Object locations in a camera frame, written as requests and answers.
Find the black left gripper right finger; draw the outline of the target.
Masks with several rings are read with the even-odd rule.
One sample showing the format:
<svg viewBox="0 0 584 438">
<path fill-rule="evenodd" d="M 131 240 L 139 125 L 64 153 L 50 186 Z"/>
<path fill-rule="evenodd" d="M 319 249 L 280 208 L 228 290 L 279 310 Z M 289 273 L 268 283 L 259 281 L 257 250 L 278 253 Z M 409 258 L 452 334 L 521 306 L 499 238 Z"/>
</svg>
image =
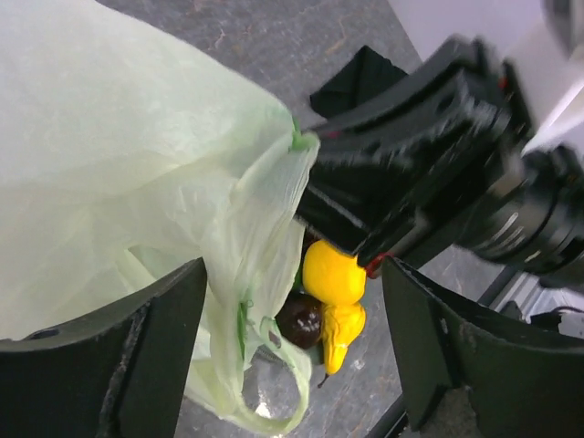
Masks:
<svg viewBox="0 0 584 438">
<path fill-rule="evenodd" d="M 503 316 L 402 261 L 382 264 L 409 424 L 424 429 L 461 393 L 484 437 L 580 437 L 583 341 Z"/>
</svg>

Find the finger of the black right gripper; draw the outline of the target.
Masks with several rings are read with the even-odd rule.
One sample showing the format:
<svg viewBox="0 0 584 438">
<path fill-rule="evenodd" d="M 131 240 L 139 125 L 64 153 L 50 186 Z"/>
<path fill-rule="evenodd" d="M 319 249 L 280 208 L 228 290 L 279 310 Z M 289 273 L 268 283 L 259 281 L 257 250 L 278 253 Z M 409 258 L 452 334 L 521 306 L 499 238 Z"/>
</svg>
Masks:
<svg viewBox="0 0 584 438">
<path fill-rule="evenodd" d="M 438 255 L 437 222 L 422 210 L 437 197 L 438 179 L 425 172 L 313 172 L 297 218 L 360 263 L 384 253 L 426 263 Z"/>
<path fill-rule="evenodd" d="M 497 75 L 475 63 L 428 63 L 379 96 L 329 119 L 313 183 L 452 180 L 492 152 Z"/>
</svg>

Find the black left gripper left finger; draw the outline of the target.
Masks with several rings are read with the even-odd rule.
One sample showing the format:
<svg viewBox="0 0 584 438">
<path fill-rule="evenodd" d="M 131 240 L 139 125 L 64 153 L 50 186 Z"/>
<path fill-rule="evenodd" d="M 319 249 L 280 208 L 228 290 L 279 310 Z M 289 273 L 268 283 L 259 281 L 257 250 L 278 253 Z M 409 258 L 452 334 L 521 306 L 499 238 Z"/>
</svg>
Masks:
<svg viewBox="0 0 584 438">
<path fill-rule="evenodd" d="M 2 436 L 174 436 L 206 284 L 193 260 L 79 318 L 2 340 Z"/>
</svg>

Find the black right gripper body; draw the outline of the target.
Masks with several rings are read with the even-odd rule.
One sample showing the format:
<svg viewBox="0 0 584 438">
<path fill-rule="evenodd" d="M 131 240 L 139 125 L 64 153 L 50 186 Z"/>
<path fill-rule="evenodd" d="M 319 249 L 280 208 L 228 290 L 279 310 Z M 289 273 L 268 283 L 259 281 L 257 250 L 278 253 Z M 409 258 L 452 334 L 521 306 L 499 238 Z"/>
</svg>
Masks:
<svg viewBox="0 0 584 438">
<path fill-rule="evenodd" d="M 514 67 L 480 39 L 446 39 L 422 65 L 475 63 L 497 75 L 497 134 L 491 154 L 423 208 L 437 222 L 438 253 L 457 245 L 486 261 L 531 274 L 583 270 L 583 166 L 559 144 L 527 151 L 533 129 Z"/>
</svg>

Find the yellow lemon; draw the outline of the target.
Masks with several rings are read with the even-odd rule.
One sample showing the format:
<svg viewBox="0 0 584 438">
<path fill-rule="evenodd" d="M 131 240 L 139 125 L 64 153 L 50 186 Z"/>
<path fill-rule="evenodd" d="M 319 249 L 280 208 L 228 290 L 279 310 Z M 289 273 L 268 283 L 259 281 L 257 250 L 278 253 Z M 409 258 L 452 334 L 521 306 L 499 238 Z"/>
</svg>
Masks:
<svg viewBox="0 0 584 438">
<path fill-rule="evenodd" d="M 365 292 L 367 274 L 357 257 L 340 252 L 326 241 L 318 240 L 305 253 L 302 285 L 319 301 L 332 305 L 352 305 Z"/>
</svg>

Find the light green plastic bag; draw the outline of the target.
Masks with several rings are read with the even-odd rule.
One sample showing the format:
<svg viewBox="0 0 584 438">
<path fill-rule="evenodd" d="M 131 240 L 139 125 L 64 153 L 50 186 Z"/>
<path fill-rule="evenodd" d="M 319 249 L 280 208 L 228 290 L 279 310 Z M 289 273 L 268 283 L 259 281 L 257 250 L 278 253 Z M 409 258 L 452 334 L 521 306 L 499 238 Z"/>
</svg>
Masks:
<svg viewBox="0 0 584 438">
<path fill-rule="evenodd" d="M 200 259 L 182 401 L 252 433 L 294 430 L 311 361 L 276 324 L 319 149 L 287 107 L 204 52 L 95 1 L 1 4 L 1 342 L 66 323 Z M 266 346 L 295 412 L 245 403 Z"/>
</svg>

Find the yellow pear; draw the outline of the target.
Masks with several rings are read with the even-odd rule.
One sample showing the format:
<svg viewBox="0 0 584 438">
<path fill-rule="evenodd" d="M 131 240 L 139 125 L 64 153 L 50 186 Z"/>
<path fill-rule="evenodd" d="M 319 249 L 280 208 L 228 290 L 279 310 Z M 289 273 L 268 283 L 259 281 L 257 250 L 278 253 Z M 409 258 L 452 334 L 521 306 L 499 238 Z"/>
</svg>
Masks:
<svg viewBox="0 0 584 438">
<path fill-rule="evenodd" d="M 318 385 L 319 388 L 341 369 L 349 346 L 363 331 L 367 318 L 360 302 L 350 305 L 325 305 L 322 314 L 325 377 Z"/>
</svg>

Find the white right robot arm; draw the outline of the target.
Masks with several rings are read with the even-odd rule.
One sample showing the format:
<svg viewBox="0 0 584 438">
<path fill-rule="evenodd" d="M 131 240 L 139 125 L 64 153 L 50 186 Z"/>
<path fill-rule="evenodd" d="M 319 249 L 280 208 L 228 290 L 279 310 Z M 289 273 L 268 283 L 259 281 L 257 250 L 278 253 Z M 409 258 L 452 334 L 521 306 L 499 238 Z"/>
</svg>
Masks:
<svg viewBox="0 0 584 438">
<path fill-rule="evenodd" d="M 375 273 L 451 245 L 583 281 L 583 4 L 546 1 L 504 54 L 451 36 L 410 74 L 358 54 L 310 99 L 325 122 L 297 217 Z"/>
</svg>

